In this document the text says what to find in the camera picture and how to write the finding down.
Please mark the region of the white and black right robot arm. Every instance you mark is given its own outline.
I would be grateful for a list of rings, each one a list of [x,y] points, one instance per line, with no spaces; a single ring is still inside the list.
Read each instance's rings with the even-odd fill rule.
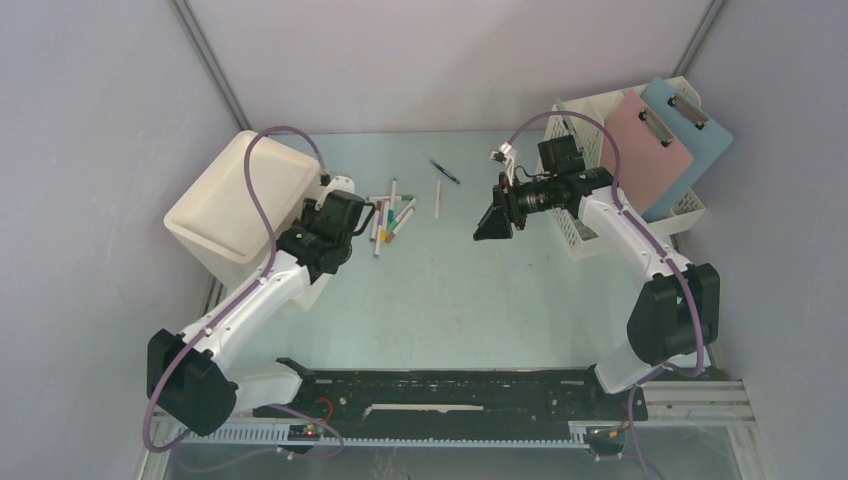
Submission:
[[[692,354],[692,373],[703,370],[705,348],[718,337],[720,276],[712,265],[695,265],[662,241],[613,186],[607,169],[585,166],[572,137],[543,141],[538,149],[542,171],[526,182],[515,174],[512,144],[505,142],[491,153],[504,170],[473,238],[510,239],[525,228],[529,215],[560,209],[580,220],[624,263],[641,288],[626,339],[590,368],[594,383],[581,392],[585,411],[606,418],[620,407],[622,391],[674,357]]]

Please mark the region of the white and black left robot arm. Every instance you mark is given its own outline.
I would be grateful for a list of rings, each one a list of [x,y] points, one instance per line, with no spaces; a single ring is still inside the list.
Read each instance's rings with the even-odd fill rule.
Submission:
[[[352,240],[374,216],[373,203],[333,190],[305,201],[300,219],[274,237],[268,259],[205,317],[148,343],[146,413],[161,409],[206,436],[234,413],[278,403],[304,416],[316,403],[307,372],[291,360],[249,368],[233,363],[247,341],[284,305],[336,274]]]

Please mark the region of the white drawer cabinet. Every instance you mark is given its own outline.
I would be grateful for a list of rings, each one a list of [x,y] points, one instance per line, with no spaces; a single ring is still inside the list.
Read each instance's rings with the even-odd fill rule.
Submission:
[[[267,261],[269,236],[249,195],[244,157],[256,137],[239,132],[164,217],[165,227],[232,293]],[[319,195],[321,166],[271,138],[250,155],[255,194],[275,234],[292,225],[303,200]]]

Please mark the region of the blue clipboard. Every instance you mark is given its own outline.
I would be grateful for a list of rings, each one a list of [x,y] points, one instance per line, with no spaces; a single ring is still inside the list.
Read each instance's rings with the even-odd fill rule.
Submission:
[[[684,197],[730,146],[733,135],[704,110],[693,92],[678,89],[669,80],[653,79],[641,97],[692,156],[691,164],[643,214],[646,221],[653,222],[665,217]]]

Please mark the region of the green clipboard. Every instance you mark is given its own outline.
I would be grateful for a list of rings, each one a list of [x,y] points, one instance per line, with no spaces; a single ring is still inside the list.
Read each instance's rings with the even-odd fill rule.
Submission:
[[[560,97],[556,98],[555,105],[556,105],[558,111],[566,111],[567,110],[566,106],[564,105],[564,102],[561,100]],[[562,116],[561,119],[562,119],[564,128],[566,129],[568,134],[571,135],[571,136],[576,136],[577,133],[576,133],[575,125],[574,125],[571,117],[569,115],[565,115],[565,116]]]

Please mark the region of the pink clipboard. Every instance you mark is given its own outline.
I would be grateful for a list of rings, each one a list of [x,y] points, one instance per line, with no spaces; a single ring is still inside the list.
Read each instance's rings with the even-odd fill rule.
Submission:
[[[639,94],[625,91],[615,100],[604,125],[621,161],[616,161],[611,142],[603,137],[599,165],[619,174],[627,201],[643,217],[691,164],[692,156]]]

